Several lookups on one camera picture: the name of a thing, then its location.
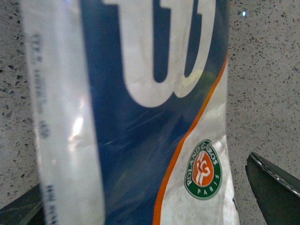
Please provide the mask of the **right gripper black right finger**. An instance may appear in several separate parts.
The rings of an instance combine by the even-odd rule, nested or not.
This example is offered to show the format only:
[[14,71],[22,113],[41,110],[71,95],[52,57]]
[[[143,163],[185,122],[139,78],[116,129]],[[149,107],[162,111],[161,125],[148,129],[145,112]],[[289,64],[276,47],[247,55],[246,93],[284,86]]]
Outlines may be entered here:
[[255,152],[245,166],[248,181],[268,225],[300,223],[300,180]]

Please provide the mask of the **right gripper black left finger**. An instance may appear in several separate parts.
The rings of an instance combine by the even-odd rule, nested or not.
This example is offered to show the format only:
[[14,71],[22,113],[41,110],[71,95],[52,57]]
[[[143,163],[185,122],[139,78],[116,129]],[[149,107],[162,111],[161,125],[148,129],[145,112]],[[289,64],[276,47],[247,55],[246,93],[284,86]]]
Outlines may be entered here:
[[39,184],[0,210],[1,225],[44,225]]

